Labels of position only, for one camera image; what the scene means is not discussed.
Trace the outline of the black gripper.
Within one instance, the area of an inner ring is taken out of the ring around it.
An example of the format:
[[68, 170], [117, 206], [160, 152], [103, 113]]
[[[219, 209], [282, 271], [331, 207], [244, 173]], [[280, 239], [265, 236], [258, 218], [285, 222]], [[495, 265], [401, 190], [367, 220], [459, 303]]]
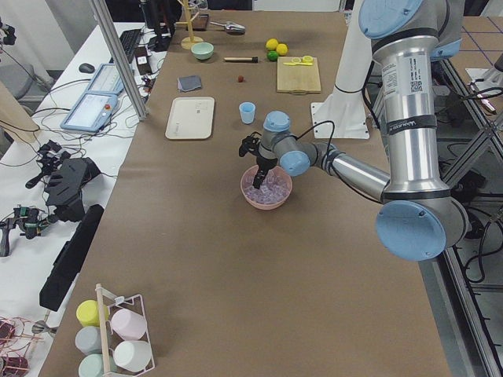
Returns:
[[252, 186], [254, 189], [260, 189], [270, 169], [275, 168], [275, 166], [277, 165], [277, 157], [273, 153], [257, 152], [256, 163], [258, 166], [255, 172], [255, 176], [253, 177]]

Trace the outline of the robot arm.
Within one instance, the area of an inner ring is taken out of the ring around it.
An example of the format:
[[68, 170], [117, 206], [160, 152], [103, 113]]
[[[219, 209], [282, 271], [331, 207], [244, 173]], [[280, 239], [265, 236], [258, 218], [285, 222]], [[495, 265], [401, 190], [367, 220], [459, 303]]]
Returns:
[[376, 231], [392, 254], [423, 261], [462, 239], [468, 216], [439, 174], [431, 63], [458, 52], [463, 12], [462, 1], [356, 2], [351, 26], [381, 67], [390, 170], [330, 142], [302, 142], [290, 131], [288, 115], [274, 111], [251, 150], [258, 164], [254, 187], [275, 166], [293, 177], [318, 167], [382, 204]]

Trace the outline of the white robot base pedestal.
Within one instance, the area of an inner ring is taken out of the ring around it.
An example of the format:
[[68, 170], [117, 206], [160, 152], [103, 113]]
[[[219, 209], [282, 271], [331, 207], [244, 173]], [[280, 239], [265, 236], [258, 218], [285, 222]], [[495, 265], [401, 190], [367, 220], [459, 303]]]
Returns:
[[356, 1], [343, 46], [334, 89], [311, 111], [317, 139], [367, 139], [365, 103], [362, 90], [372, 62], [371, 41], [359, 26], [362, 1]]

